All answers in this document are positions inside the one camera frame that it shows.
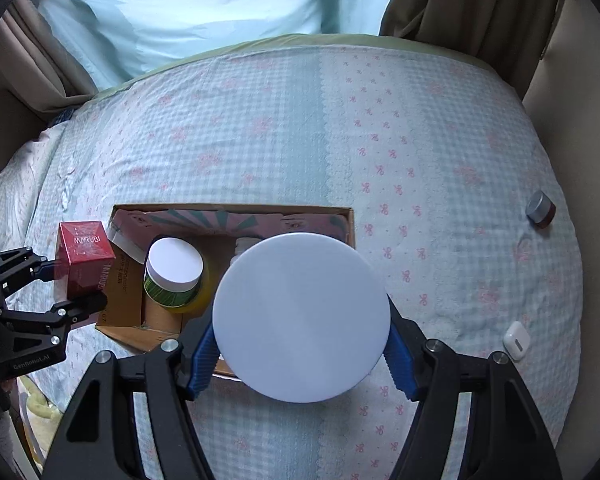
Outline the pale green cream jar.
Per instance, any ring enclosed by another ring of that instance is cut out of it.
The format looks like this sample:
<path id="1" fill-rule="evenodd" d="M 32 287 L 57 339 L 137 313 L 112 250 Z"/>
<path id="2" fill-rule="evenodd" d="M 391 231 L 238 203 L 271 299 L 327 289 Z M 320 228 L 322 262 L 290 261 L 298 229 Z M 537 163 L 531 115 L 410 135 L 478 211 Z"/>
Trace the pale green cream jar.
<path id="1" fill-rule="evenodd" d="M 287 403 L 321 402 L 354 388 L 379 361 L 389 299 L 351 246 L 283 234 L 230 265 L 212 327 L 222 358 L 249 388 Z"/>

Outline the red jar silver lid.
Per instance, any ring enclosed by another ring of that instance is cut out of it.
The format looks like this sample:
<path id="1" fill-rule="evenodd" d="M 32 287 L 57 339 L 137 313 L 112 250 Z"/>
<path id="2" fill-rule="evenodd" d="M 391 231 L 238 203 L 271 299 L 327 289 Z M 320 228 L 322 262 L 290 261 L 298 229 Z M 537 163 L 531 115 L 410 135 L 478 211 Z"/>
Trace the red jar silver lid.
<path id="1" fill-rule="evenodd" d="M 526 207 L 526 216 L 536 228 L 547 228 L 554 220 L 555 214 L 555 204 L 543 191 L 532 194 Z"/>

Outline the brown curtain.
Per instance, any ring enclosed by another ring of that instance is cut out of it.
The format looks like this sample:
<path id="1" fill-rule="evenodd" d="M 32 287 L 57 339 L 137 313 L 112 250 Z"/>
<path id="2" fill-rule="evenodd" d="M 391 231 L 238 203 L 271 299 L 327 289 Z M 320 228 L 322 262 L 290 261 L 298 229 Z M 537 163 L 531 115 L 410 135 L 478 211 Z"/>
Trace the brown curtain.
<path id="1" fill-rule="evenodd" d="M 97 93 L 31 0 L 12 0 L 0 18 L 0 90 L 39 115 L 81 105 Z"/>
<path id="2" fill-rule="evenodd" d="M 565 0 L 390 0 L 381 36 L 432 44 L 490 65 L 521 98 Z"/>

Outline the light blue window cloth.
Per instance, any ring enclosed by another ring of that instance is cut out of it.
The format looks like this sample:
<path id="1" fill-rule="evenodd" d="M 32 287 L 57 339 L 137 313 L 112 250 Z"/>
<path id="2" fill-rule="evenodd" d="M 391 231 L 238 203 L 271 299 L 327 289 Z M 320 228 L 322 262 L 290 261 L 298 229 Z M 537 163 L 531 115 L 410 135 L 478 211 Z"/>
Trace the light blue window cloth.
<path id="1" fill-rule="evenodd" d="M 214 49 L 287 34 L 369 34 L 389 0 L 33 0 L 100 90 Z"/>

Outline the brown left curtain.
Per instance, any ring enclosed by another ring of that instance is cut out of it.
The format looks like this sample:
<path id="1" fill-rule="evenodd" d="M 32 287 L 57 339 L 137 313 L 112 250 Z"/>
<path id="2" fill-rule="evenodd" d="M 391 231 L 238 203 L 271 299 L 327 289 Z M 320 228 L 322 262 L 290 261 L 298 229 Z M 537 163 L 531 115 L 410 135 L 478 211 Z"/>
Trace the brown left curtain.
<path id="1" fill-rule="evenodd" d="M 31 0 L 12 0 L 0 18 L 0 90 L 39 115 L 81 105 L 97 93 Z"/>

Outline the green jar white lid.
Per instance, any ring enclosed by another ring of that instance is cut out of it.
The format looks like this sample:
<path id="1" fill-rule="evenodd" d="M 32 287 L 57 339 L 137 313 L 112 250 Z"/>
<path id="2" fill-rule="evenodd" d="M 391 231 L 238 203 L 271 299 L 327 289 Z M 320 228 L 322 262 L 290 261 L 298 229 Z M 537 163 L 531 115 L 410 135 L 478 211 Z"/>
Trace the green jar white lid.
<path id="1" fill-rule="evenodd" d="M 184 307 L 197 293 L 204 259 L 186 240 L 159 238 L 151 244 L 145 262 L 145 294 L 166 309 Z"/>

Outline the checked floral bed sheet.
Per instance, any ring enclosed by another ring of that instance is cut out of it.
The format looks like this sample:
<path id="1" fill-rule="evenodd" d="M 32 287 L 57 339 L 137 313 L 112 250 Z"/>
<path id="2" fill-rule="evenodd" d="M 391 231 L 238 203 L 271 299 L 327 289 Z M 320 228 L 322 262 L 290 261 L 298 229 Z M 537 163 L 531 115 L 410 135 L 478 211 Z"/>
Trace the checked floral bed sheet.
<path id="1" fill-rule="evenodd" d="M 556 214 L 526 216 L 543 191 Z M 582 264 L 532 122 L 490 68 L 382 38 L 279 38 L 197 56 L 84 104 L 0 172 L 0 251 L 53 255 L 58 224 L 116 205 L 349 207 L 401 312 L 519 371 L 558 438 L 580 364 Z"/>

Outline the brown cardboard box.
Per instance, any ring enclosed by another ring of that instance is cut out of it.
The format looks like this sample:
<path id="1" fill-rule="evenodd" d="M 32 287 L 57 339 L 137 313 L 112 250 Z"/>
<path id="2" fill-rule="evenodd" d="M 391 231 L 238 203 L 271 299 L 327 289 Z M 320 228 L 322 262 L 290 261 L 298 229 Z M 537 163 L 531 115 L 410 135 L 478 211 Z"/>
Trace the brown cardboard box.
<path id="1" fill-rule="evenodd" d="M 148 249 L 159 238 L 186 240 L 212 259 L 221 279 L 237 237 L 263 240 L 291 232 L 322 234 L 353 247 L 354 213 L 349 207 L 308 205 L 116 205 L 107 226 L 116 260 L 105 287 L 108 306 L 100 312 L 96 328 L 120 344 L 149 351 L 177 337 L 193 319 L 161 307 L 144 292 Z"/>

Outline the red Marubi carton box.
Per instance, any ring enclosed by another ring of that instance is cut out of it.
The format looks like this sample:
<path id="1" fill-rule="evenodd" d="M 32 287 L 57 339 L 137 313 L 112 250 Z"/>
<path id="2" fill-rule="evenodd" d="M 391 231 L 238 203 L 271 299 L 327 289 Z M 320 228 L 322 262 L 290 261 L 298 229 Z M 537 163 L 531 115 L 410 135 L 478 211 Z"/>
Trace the red Marubi carton box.
<path id="1" fill-rule="evenodd" d="M 60 222 L 58 226 L 54 298 L 70 301 L 65 317 L 72 327 L 97 321 L 107 305 L 105 286 L 116 260 L 100 221 Z"/>

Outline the brown right curtain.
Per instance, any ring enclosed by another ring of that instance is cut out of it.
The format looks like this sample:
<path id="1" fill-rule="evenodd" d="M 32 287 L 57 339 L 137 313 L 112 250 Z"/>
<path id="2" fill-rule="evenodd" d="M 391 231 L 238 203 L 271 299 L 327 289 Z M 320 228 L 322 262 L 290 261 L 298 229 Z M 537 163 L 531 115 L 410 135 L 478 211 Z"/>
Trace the brown right curtain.
<path id="1" fill-rule="evenodd" d="M 390 0 L 381 36 L 432 44 L 490 65 L 521 98 L 565 0 Z"/>

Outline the white pill bottle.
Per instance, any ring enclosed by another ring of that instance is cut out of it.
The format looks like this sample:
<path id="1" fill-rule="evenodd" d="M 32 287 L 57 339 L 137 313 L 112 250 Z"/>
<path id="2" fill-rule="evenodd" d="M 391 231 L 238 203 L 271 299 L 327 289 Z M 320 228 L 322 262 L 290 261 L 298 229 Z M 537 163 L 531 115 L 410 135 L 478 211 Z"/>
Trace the white pill bottle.
<path id="1" fill-rule="evenodd" d="M 230 258 L 230 264 L 233 264 L 244 252 L 261 241 L 257 237 L 237 237 L 235 240 L 234 256 Z"/>

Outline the white earbuds case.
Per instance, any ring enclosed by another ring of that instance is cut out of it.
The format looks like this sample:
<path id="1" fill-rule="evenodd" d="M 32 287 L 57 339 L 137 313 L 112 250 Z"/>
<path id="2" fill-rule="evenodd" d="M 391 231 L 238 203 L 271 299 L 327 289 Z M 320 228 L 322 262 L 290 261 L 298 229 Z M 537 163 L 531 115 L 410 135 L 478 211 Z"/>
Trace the white earbuds case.
<path id="1" fill-rule="evenodd" d="M 531 336 L 524 324 L 514 321 L 509 325 L 503 336 L 503 347 L 515 362 L 520 362 L 526 356 L 530 344 Z"/>

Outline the yellow packing tape roll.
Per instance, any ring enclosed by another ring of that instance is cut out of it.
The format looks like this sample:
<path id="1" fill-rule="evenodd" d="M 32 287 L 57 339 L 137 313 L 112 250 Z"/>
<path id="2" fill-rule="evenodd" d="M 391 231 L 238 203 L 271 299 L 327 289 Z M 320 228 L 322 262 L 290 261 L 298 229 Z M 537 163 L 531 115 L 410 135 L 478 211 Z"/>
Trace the yellow packing tape roll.
<path id="1" fill-rule="evenodd" d="M 212 303 L 216 288 L 218 287 L 220 274 L 218 267 L 207 255 L 202 255 L 204 270 L 197 284 L 195 295 L 187 304 L 169 308 L 175 314 L 186 314 L 193 318 L 199 318 Z"/>

